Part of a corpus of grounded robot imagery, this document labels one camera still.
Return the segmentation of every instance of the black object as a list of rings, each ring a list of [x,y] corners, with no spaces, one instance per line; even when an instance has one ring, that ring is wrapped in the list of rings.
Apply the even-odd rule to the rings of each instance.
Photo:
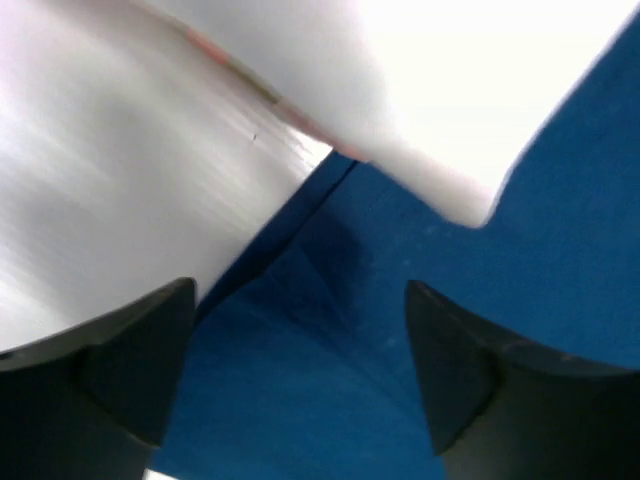
[[[640,372],[535,343],[420,282],[406,308],[450,480],[640,478]]]
[[[195,317],[180,279],[0,354],[0,477],[140,480],[165,434]]]

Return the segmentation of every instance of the blue fabric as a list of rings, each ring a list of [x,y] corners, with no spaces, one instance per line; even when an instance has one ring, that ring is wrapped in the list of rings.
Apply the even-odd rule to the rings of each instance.
[[[443,479],[404,327],[413,278],[549,345],[639,367],[639,45],[635,21],[482,230],[355,167],[199,326],[155,467],[181,480]]]

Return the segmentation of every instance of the blue cloth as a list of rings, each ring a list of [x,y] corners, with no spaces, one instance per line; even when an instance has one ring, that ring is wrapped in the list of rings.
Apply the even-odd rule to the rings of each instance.
[[[181,480],[443,479],[404,327],[409,279],[554,347],[639,367],[638,45],[636,20],[482,230],[353,168],[197,329],[155,468]]]

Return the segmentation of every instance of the dark blue towel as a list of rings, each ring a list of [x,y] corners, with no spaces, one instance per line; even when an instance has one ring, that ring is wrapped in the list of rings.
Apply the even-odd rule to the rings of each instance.
[[[637,20],[485,229],[353,168],[196,331],[155,467],[181,480],[443,479],[404,328],[409,279],[549,345],[640,366],[639,58]]]

